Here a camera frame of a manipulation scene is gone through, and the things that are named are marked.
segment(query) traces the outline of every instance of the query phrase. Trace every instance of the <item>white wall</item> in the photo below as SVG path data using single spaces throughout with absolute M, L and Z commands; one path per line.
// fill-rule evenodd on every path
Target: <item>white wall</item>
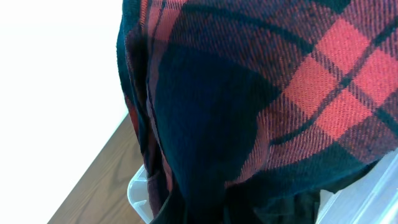
M 0 223 L 47 223 L 127 114 L 121 4 L 0 1 Z

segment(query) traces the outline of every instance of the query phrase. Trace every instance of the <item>red and black plaid fabric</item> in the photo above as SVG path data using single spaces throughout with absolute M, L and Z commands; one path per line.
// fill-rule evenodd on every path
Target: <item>red and black plaid fabric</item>
M 119 74 L 155 186 L 206 215 L 379 160 L 398 146 L 397 27 L 396 0 L 124 0 Z

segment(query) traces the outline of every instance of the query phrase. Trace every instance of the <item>clear plastic container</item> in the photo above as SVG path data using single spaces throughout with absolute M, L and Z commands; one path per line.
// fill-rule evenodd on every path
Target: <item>clear plastic container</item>
M 127 188 L 131 206 L 144 222 L 154 216 L 144 165 Z M 321 191 L 317 224 L 398 224 L 398 150 L 386 155 L 366 176 L 336 194 Z
M 147 171 L 144 165 L 136 172 L 127 187 L 127 198 L 142 220 L 148 224 L 154 219 L 149 205 Z

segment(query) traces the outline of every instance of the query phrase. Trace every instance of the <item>hardwood floor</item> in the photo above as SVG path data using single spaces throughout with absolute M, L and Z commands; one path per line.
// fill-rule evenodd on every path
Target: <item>hardwood floor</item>
M 126 196 L 127 185 L 141 165 L 138 141 L 127 116 L 49 223 L 145 224 Z

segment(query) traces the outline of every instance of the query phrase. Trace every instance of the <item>plaid scarf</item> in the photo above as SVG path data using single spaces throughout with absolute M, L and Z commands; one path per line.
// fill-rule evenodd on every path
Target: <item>plaid scarf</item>
M 119 76 L 154 215 L 177 195 L 212 222 L 394 150 L 397 27 L 397 0 L 124 0 Z

